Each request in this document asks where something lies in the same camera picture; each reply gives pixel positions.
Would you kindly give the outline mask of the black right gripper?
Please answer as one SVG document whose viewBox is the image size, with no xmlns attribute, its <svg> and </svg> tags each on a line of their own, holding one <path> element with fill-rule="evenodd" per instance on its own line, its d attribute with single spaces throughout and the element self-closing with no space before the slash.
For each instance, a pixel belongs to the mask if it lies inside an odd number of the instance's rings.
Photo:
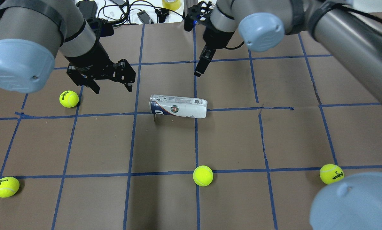
<svg viewBox="0 0 382 230">
<path fill-rule="evenodd" d="M 201 77 L 205 73 L 207 63 L 210 63 L 217 49 L 217 34 L 203 34 L 203 40 L 205 45 L 194 71 L 194 76 L 196 77 Z"/>
</svg>

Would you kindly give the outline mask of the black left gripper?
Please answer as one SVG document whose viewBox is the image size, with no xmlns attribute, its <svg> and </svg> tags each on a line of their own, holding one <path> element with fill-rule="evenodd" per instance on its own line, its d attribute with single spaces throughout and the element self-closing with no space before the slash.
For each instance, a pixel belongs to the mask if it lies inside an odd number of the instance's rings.
<svg viewBox="0 0 382 230">
<path fill-rule="evenodd" d="M 86 86 L 94 93 L 100 93 L 96 80 L 111 80 L 121 83 L 132 92 L 136 72 L 126 59 L 114 63 L 104 48 L 94 48 L 78 57 L 66 57 L 69 61 L 67 75 L 77 86 Z"/>
</svg>

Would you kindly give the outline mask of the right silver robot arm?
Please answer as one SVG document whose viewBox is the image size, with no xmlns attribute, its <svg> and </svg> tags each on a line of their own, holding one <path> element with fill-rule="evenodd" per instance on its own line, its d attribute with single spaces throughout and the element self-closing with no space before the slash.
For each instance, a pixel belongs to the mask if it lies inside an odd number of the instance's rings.
<svg viewBox="0 0 382 230">
<path fill-rule="evenodd" d="M 250 51 L 274 48 L 302 31 L 339 61 L 382 105 L 382 19 L 351 0 L 218 0 L 191 6 L 184 30 L 205 26 L 194 75 L 205 73 L 217 49 L 238 31 Z M 310 210 L 314 230 L 382 230 L 382 172 L 354 174 L 327 185 Z"/>
</svg>

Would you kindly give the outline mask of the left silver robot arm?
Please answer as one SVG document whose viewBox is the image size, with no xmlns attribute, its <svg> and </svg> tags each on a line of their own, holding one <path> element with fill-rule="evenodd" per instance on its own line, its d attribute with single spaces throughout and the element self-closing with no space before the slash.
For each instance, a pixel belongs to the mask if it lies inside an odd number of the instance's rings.
<svg viewBox="0 0 382 230">
<path fill-rule="evenodd" d="M 114 63 L 100 38 L 113 23 L 85 19 L 72 0 L 4 0 L 0 4 L 0 88 L 19 93 L 41 90 L 61 53 L 77 86 L 100 92 L 97 80 L 123 84 L 131 92 L 136 72 L 125 59 Z"/>
</svg>

